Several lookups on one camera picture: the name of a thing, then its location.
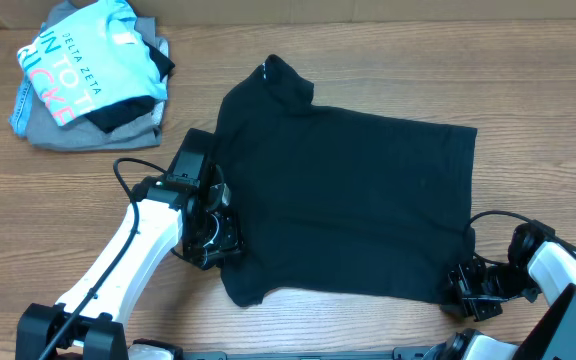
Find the black t-shirt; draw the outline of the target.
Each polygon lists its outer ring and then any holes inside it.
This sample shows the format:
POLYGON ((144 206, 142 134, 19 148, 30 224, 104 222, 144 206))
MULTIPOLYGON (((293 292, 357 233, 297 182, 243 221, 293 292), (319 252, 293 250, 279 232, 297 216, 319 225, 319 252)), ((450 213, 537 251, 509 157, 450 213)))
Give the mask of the black t-shirt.
POLYGON ((450 299, 468 261, 474 128, 317 106, 269 56, 223 99, 214 157, 245 248, 222 265, 238 306, 279 288, 450 299))

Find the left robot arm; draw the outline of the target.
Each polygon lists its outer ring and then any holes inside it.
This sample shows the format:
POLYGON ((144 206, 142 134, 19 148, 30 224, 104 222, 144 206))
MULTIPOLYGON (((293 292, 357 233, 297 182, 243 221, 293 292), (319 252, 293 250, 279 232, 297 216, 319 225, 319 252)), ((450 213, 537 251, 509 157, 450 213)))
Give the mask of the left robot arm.
POLYGON ((166 255, 208 270, 244 248, 214 144, 214 134, 191 129, 168 168, 124 189, 125 217, 89 270, 54 305, 22 314, 16 358, 66 358, 71 347, 90 360, 182 358, 182 348, 160 341, 128 344, 125 326, 166 255))

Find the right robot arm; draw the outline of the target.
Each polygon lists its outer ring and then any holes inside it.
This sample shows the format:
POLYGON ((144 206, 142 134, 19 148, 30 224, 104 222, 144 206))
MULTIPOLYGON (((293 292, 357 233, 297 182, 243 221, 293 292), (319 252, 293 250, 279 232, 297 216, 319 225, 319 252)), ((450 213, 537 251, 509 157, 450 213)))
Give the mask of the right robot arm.
POLYGON ((448 275, 451 302, 444 312, 483 321, 502 304, 543 296, 548 310, 519 345, 467 329, 437 345, 428 359, 576 359, 576 246, 547 225, 516 214, 505 263, 476 254, 448 275))

